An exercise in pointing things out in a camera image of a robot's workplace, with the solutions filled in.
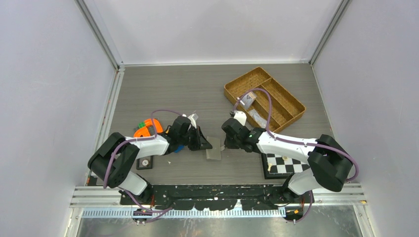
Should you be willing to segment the credit card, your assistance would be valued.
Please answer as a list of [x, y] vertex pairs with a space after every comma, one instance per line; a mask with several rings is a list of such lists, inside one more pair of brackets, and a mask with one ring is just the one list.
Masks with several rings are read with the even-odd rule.
[[239, 105], [241, 105], [245, 110], [248, 110], [250, 106], [254, 103], [256, 100], [257, 95], [254, 92], [249, 92], [246, 95], [243, 95], [242, 97], [238, 97]]

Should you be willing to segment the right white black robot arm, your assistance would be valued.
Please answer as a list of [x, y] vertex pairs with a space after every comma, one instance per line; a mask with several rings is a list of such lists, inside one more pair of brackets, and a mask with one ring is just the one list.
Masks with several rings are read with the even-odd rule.
[[329, 135], [323, 134], [318, 139], [295, 138], [265, 128], [248, 129], [235, 118], [229, 118], [221, 128], [228, 149], [281, 155], [309, 165], [309, 169], [290, 175], [283, 184], [282, 196], [287, 202], [296, 202], [302, 194], [317, 188], [340, 192], [345, 182], [355, 179], [349, 173], [358, 168], [357, 164]]

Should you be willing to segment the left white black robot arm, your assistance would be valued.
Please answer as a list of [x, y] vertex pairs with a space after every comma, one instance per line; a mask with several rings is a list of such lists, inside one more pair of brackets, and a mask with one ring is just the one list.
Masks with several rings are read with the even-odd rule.
[[87, 166], [103, 180], [105, 187], [132, 193], [139, 204], [147, 204], [152, 192], [148, 182], [131, 171], [136, 160], [164, 156], [185, 146], [191, 151], [212, 149], [193, 116], [178, 116], [173, 124], [156, 136], [133, 138], [112, 133], [89, 159]]

